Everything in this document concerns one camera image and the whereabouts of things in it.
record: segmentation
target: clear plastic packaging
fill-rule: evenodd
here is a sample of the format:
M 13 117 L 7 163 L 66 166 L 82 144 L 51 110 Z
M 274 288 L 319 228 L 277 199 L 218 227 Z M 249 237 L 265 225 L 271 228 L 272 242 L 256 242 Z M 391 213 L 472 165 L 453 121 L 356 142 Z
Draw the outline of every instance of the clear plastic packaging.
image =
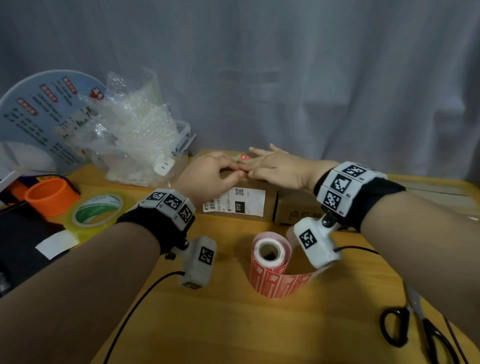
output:
M 183 151 L 195 135 L 188 123 L 171 117 L 153 71 L 144 69 L 137 84 L 109 73 L 103 100 L 80 96 L 99 115 L 78 129 L 71 142 L 107 170 L 107 179 L 157 187 L 186 167 Z

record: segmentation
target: black wrist strap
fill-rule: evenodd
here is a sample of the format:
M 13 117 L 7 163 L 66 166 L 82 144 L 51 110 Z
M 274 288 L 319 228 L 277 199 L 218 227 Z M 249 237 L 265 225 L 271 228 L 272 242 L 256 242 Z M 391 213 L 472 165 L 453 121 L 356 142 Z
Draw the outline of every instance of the black wrist strap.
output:
M 330 171 L 325 173 L 315 185 L 313 190 L 315 196 L 318 195 L 320 187 L 329 172 Z M 405 187 L 398 183 L 377 177 L 362 186 L 358 195 L 353 199 L 352 206 L 345 217 L 340 216 L 325 206 L 323 206 L 322 209 L 328 210 L 328 213 L 335 216 L 339 224 L 352 226 L 356 231 L 360 232 L 360 226 L 363 219 L 383 196 L 387 194 L 396 194 L 405 190 Z
M 156 208 L 137 207 L 120 216 L 117 224 L 120 222 L 133 222 L 150 231 L 160 244 L 160 254 L 169 252 L 174 246 L 182 246 L 187 237 L 187 230 L 178 230 L 173 221 Z

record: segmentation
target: black scissors handle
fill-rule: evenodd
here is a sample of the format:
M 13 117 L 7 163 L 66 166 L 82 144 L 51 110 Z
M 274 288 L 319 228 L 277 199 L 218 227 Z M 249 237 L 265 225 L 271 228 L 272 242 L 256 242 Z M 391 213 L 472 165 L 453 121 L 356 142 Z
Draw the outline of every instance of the black scissors handle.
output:
M 390 336 L 385 326 L 388 315 L 398 317 L 398 332 L 395 337 Z M 410 322 L 410 311 L 406 307 L 388 307 L 380 315 L 380 330 L 385 340 L 390 345 L 401 348 L 408 342 L 408 324 Z
M 455 349 L 453 348 L 452 344 L 450 344 L 448 339 L 440 332 L 440 330 L 437 329 L 435 325 L 432 324 L 432 322 L 427 318 L 424 318 L 421 321 L 421 323 L 423 325 L 423 331 L 425 332 L 425 340 L 426 340 L 425 350 L 427 352 L 427 356 L 430 360 L 430 363 L 439 364 L 438 357 L 437 357 L 437 348 L 435 346 L 435 340 L 434 340 L 434 338 L 437 338 L 447 349 L 448 353 L 450 354 L 450 357 L 452 358 L 452 363 L 459 364 L 460 361 L 455 352 Z

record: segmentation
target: person's left hand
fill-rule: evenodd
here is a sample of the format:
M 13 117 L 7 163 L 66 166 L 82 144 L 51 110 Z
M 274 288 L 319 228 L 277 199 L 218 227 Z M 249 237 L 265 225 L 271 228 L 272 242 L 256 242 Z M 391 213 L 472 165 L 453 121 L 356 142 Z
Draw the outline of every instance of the person's left hand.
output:
M 230 169 L 235 172 L 222 179 L 220 170 Z M 228 191 L 245 176 L 239 170 L 236 161 L 223 152 L 211 152 L 198 157 L 173 183 L 173 188 L 188 197 L 195 206 L 213 200 Z

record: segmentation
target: white paper piece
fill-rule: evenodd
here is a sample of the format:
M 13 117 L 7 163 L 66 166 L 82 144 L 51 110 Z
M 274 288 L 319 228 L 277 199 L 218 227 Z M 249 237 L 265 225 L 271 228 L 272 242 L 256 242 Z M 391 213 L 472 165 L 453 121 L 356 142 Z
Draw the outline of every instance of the white paper piece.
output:
M 78 240 L 68 230 L 63 230 L 49 236 L 35 248 L 51 260 L 77 244 Z
M 264 190 L 233 187 L 223 195 L 204 204 L 204 212 L 231 212 L 262 217 L 264 204 Z

